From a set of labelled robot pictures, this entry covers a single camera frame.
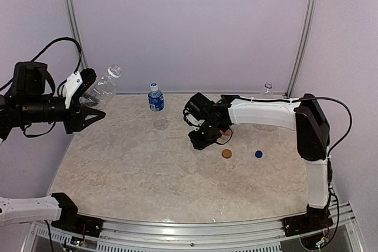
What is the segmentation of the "orange juice bottle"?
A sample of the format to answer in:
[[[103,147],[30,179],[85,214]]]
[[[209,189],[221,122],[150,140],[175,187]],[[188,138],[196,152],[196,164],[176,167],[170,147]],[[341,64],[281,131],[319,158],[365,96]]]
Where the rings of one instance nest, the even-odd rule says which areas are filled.
[[[232,130],[231,129],[227,129],[225,131],[220,131],[221,135],[222,136],[230,136],[232,134]]]

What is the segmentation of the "brown bottle cap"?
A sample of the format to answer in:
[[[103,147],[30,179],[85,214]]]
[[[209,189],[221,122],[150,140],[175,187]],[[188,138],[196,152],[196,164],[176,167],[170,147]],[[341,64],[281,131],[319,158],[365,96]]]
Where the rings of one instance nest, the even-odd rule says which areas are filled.
[[[221,152],[221,155],[223,158],[225,159],[229,159],[232,157],[232,151],[230,149],[224,149],[222,152]]]

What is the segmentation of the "clear bottle white cap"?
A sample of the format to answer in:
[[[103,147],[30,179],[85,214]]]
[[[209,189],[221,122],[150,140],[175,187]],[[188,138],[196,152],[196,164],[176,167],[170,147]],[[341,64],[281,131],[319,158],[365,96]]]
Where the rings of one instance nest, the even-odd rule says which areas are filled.
[[[87,107],[103,110],[116,94],[116,83],[121,77],[122,68],[117,64],[110,66],[106,73],[97,78],[81,96],[80,102]]]

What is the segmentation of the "small blue bottle white cap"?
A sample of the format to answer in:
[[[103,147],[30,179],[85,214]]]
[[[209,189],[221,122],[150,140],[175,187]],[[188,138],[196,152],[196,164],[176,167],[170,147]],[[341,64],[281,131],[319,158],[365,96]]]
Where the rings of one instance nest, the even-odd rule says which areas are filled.
[[[164,108],[164,95],[159,89],[157,83],[150,84],[150,92],[148,93],[149,107],[153,112],[162,111]]]

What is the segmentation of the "blue label clear bottle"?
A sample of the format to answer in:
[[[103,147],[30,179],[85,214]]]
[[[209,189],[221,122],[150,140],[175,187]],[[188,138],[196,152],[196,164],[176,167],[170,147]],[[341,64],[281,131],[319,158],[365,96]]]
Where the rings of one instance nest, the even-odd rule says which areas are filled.
[[[273,97],[273,92],[272,92],[273,84],[271,82],[266,82],[263,88],[263,93],[262,95],[265,98],[272,98]]]

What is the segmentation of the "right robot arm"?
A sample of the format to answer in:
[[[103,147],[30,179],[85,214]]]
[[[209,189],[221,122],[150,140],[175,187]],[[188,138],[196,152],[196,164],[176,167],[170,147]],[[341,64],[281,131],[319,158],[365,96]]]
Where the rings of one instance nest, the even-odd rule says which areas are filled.
[[[308,175],[308,210],[302,226],[314,231],[325,221],[330,202],[330,125],[316,97],[299,99],[255,99],[223,94],[214,102],[196,93],[185,104],[184,121],[193,128],[188,134],[193,147],[203,150],[217,143],[232,125],[255,124],[283,127],[296,132],[296,148]]]

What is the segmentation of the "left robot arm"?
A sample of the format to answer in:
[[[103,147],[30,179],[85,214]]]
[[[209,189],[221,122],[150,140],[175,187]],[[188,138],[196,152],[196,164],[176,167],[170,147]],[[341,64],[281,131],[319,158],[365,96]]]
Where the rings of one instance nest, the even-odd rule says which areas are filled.
[[[57,122],[68,134],[80,132],[105,118],[105,112],[80,103],[80,97],[94,83],[96,73],[88,68],[73,72],[66,80],[63,96],[45,93],[55,83],[45,63],[16,63],[10,91],[1,96],[1,141],[13,128],[26,131],[34,123]],[[41,198],[1,198],[1,226],[46,221],[53,227],[84,236],[98,237],[103,221],[78,213],[75,203],[62,192]]]

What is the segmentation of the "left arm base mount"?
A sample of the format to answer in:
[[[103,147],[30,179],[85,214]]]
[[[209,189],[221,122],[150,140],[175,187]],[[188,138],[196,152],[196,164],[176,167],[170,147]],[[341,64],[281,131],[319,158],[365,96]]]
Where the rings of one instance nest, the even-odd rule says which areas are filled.
[[[51,196],[58,201],[58,206],[61,209],[60,218],[51,222],[53,227],[83,236],[99,238],[103,227],[101,218],[79,214],[78,207],[65,193],[52,193]]]

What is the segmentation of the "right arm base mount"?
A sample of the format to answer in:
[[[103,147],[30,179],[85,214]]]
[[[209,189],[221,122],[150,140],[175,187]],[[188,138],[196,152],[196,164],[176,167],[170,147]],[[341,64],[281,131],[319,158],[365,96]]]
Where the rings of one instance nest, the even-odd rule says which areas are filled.
[[[282,225],[285,236],[290,237],[331,227],[333,220],[328,205],[324,208],[313,208],[307,205],[304,214],[285,217],[282,219]]]

